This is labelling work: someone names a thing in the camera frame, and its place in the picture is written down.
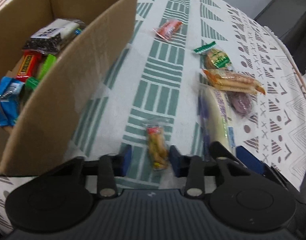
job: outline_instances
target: plastic wrapper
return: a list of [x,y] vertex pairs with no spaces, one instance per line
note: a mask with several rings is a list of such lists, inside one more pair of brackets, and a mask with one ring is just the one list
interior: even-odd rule
[[14,126],[19,116],[20,93],[24,83],[10,77],[0,81],[0,126]]
[[50,70],[50,68],[53,66],[53,64],[56,62],[56,56],[49,54],[47,55],[46,60],[43,63],[43,66],[40,70],[40,73],[37,77],[37,79],[39,81],[42,80],[42,78],[44,78],[44,76],[46,75],[46,73]]
[[203,69],[203,72],[206,74],[210,84],[219,90],[266,94],[262,84],[250,76],[221,69]]
[[34,76],[41,59],[41,53],[36,51],[26,51],[16,79],[25,82],[29,77]]
[[204,159],[210,159],[208,149],[214,141],[219,141],[233,153],[235,139],[232,111],[226,93],[201,84],[198,103],[203,130]]
[[150,119],[147,124],[148,151],[154,170],[164,170],[168,167],[168,150],[164,140],[164,130],[161,126],[167,120]]
[[254,104],[249,94],[228,91],[227,95],[231,105],[241,117],[253,115]]
[[30,77],[25,82],[25,89],[26,90],[35,90],[37,88],[38,84],[39,84],[39,81],[36,78]]
[[183,23],[177,19],[170,19],[162,25],[158,30],[153,29],[156,35],[161,37],[163,40],[169,41],[173,35]]
[[207,69],[221,68],[230,71],[233,70],[229,56],[216,45],[215,41],[194,49],[194,52],[205,55],[204,66]]
[[57,54],[85,28],[77,19],[56,19],[34,33],[23,50],[35,50],[43,54]]

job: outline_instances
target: green snack package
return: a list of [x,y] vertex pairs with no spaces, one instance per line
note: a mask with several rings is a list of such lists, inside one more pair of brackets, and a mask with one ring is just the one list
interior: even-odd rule
[[44,78],[44,76],[46,75],[46,73],[50,70],[50,68],[52,67],[52,65],[55,63],[56,61],[56,56],[49,54],[47,55],[47,58],[41,68],[40,74],[38,75],[37,79],[39,81],[42,80],[42,78]]
[[29,77],[25,82],[25,89],[34,90],[38,84],[39,81],[36,78]]
[[228,55],[216,45],[215,41],[194,49],[194,52],[205,55],[204,66],[207,69],[223,68],[230,71],[234,70]]

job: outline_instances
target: purple snack package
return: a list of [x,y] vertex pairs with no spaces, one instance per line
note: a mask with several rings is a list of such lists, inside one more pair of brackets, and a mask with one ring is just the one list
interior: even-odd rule
[[252,112],[252,100],[248,94],[228,91],[228,98],[240,115],[245,116]]

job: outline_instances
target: patterned tablecloth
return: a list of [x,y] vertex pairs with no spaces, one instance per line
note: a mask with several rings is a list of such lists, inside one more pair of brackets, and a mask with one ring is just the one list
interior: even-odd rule
[[[10,0],[0,0],[0,9]],[[153,28],[169,18],[183,22],[167,43]],[[66,159],[97,159],[133,145],[133,160],[120,188],[181,187],[171,169],[152,170],[143,120],[167,117],[165,139],[184,155],[202,155],[197,115],[200,68],[192,50],[216,40],[234,68],[263,83],[267,95],[253,96],[255,115],[234,119],[236,145],[279,169],[297,188],[306,170],[306,96],[297,67],[283,44],[268,30],[223,0],[138,0],[134,35],[88,101],[69,143]],[[32,178],[0,177],[0,230],[11,230],[4,201]],[[212,178],[206,180],[214,188]],[[95,189],[90,178],[88,189]]]

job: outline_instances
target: metal screw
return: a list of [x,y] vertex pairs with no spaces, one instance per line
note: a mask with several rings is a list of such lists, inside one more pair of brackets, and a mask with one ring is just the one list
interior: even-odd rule
[[190,195],[191,197],[198,197],[200,195],[202,195],[203,191],[200,190],[199,188],[195,188],[195,187],[192,187],[192,188],[189,188],[186,193],[188,195]]
[[104,188],[101,189],[100,195],[102,197],[112,197],[113,195],[115,195],[115,190],[112,188]]

